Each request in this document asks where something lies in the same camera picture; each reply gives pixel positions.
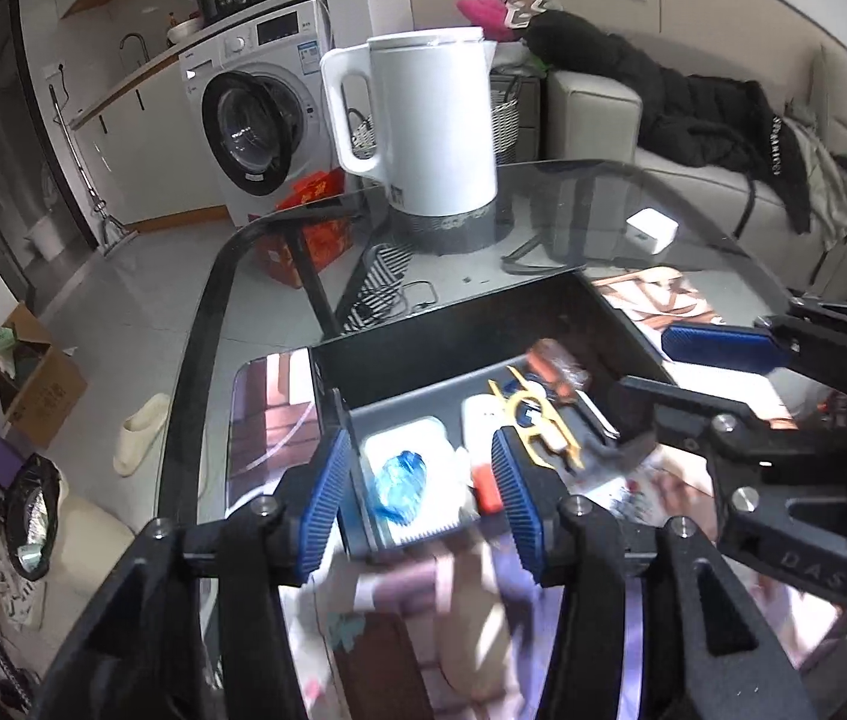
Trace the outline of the blue liquid bottle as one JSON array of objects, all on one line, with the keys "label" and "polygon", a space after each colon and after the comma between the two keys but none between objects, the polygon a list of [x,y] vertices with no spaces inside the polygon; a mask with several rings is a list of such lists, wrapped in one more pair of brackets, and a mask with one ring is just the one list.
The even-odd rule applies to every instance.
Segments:
[{"label": "blue liquid bottle", "polygon": [[403,450],[388,458],[373,478],[373,511],[387,522],[410,525],[420,514],[426,481],[426,463],[417,452]]}]

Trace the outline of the red gift box under table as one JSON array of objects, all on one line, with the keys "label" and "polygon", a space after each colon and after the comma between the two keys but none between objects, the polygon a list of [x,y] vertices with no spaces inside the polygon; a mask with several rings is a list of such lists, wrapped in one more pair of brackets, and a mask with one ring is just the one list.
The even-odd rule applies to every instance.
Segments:
[{"label": "red gift box under table", "polygon": [[[318,200],[340,195],[344,188],[345,174],[340,167],[334,167],[330,171],[311,172],[296,184],[291,185],[290,195],[275,206],[275,210],[290,210],[296,206],[312,205]],[[303,238],[314,268],[316,271],[322,271],[352,247],[352,225],[347,220],[306,224],[303,229]],[[257,259],[261,262],[262,270],[270,278],[291,288],[303,286],[300,273],[291,259],[290,245],[280,234],[268,234],[257,239],[254,247],[256,247]]]}]

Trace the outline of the white electric kettle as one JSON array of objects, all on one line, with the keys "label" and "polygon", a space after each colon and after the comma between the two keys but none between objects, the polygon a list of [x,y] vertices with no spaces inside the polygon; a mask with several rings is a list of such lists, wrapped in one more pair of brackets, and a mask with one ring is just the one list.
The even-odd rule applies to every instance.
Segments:
[{"label": "white electric kettle", "polygon": [[[483,29],[466,26],[371,37],[322,55],[339,166],[384,187],[394,238],[425,254],[472,254],[495,242],[493,54]],[[370,156],[360,156],[348,135],[350,76],[368,86]]]}]

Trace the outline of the white bucket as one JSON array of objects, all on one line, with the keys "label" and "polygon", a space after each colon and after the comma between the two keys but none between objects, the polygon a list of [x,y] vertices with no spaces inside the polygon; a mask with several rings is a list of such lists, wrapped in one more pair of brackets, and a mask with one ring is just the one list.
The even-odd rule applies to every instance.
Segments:
[{"label": "white bucket", "polygon": [[67,241],[64,234],[60,232],[59,226],[50,215],[42,216],[42,218],[29,230],[26,234],[28,241],[37,254],[41,255],[41,259],[46,262],[52,262],[57,259],[65,249],[67,249]]}]

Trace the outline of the pink plush toy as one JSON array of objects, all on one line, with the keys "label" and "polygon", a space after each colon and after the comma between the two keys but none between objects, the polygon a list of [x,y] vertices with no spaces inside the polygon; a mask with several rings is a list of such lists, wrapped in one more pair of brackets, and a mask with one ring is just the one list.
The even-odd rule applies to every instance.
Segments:
[{"label": "pink plush toy", "polygon": [[503,0],[457,0],[456,7],[467,23],[482,29],[483,36],[490,41],[512,43],[516,39],[514,31],[506,25],[508,7]]}]

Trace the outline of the blue bottle with gold clip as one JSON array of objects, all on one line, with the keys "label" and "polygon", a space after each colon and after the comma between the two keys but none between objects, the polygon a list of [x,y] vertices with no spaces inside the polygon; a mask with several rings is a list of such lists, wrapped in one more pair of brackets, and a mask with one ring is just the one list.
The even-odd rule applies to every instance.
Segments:
[{"label": "blue bottle with gold clip", "polygon": [[517,438],[535,465],[553,470],[551,455],[562,458],[570,472],[583,472],[583,447],[563,421],[539,382],[529,380],[516,367],[508,367],[513,387],[501,387],[488,380],[488,390],[503,405],[508,424],[516,429]]}]

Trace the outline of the floor mop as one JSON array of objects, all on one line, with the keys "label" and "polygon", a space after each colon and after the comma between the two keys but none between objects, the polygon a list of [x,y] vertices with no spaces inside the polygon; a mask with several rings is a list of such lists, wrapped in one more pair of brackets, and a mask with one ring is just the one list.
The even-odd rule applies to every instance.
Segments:
[{"label": "floor mop", "polygon": [[57,88],[53,83],[49,83],[49,96],[53,109],[53,118],[57,127],[60,128],[60,132],[64,135],[65,145],[67,145],[67,149],[70,151],[76,172],[80,176],[80,181],[82,181],[83,188],[88,197],[89,208],[91,208],[91,213],[96,218],[96,221],[98,221],[99,249],[101,249],[104,259],[110,259],[117,250],[122,249],[125,244],[137,238],[137,232],[128,229],[119,218],[115,218],[110,213],[109,205],[103,195],[99,193],[98,185],[96,185],[91,174],[89,174],[82,150],[78,146],[78,143],[76,143],[67,121],[65,121],[64,109],[60,106]]}]

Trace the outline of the black white striped mat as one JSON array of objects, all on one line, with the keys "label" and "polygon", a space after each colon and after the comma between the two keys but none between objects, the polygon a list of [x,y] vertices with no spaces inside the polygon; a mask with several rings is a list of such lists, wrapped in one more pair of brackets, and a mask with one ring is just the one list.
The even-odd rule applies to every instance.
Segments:
[{"label": "black white striped mat", "polygon": [[364,250],[337,304],[336,319],[345,335],[375,327],[392,314],[413,256],[394,244]]}]

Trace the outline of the white cube charger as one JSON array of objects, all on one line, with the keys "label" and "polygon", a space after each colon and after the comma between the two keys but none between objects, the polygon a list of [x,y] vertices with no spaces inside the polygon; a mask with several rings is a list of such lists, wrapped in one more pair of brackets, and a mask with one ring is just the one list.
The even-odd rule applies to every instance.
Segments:
[{"label": "white cube charger", "polygon": [[679,223],[656,208],[641,208],[625,221],[625,238],[650,255],[659,255],[675,241]]}]

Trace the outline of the black trash bag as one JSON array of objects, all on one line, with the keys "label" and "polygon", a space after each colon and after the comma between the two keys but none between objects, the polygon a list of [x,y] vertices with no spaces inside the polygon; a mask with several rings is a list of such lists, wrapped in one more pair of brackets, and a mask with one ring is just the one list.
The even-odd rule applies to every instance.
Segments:
[{"label": "black trash bag", "polygon": [[3,532],[8,556],[29,582],[39,582],[50,569],[59,533],[60,483],[57,466],[32,454],[7,489]]}]

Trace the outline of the black jacket on sofa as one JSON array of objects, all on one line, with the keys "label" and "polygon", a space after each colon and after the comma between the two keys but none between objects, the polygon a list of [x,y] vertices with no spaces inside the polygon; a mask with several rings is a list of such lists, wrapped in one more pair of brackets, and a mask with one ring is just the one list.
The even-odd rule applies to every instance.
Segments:
[{"label": "black jacket on sofa", "polygon": [[796,234],[810,231],[806,163],[785,119],[757,82],[682,75],[625,37],[560,10],[535,15],[522,41],[556,70],[604,76],[641,99],[638,145],[689,167],[722,167],[778,195]]}]

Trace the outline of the white remote control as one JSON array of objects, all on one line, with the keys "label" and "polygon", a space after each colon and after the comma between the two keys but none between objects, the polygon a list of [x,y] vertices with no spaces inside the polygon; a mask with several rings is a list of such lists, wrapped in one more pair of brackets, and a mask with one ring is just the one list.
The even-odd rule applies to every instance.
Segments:
[{"label": "white remote control", "polygon": [[700,493],[690,484],[700,457],[658,445],[636,466],[589,491],[588,497],[617,518],[638,525],[664,525],[671,517],[688,517]]}]

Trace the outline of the white front-load washing machine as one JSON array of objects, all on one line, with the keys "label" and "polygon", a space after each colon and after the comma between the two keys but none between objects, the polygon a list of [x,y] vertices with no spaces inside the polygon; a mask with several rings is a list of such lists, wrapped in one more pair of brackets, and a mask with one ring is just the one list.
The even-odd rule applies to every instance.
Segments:
[{"label": "white front-load washing machine", "polygon": [[236,226],[272,213],[304,179],[336,167],[321,76],[329,49],[324,4],[300,0],[179,55],[197,135]]}]

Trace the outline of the black open storage box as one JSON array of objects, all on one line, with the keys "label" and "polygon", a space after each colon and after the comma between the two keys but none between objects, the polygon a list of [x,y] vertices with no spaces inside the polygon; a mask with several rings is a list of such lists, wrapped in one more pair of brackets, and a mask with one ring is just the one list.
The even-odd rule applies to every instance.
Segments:
[{"label": "black open storage box", "polygon": [[379,431],[417,419],[439,419],[453,445],[462,442],[462,400],[506,385],[510,371],[541,338],[565,346],[591,374],[589,396],[622,434],[617,450],[602,449],[586,419],[571,406],[562,416],[584,445],[583,472],[573,481],[592,489],[629,472],[651,450],[631,426],[615,384],[624,377],[669,382],[663,361],[622,310],[578,273],[498,289],[423,314],[385,323],[311,349],[318,384],[336,390],[347,408],[357,447]]}]

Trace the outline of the beige sofa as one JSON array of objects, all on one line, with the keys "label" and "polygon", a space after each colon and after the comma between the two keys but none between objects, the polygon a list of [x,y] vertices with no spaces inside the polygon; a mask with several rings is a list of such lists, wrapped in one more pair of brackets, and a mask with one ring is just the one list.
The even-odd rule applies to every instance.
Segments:
[{"label": "beige sofa", "polygon": [[556,68],[549,85],[550,156],[640,167],[788,288],[847,299],[847,161],[801,117],[776,114],[759,83],[645,59],[620,78]]}]

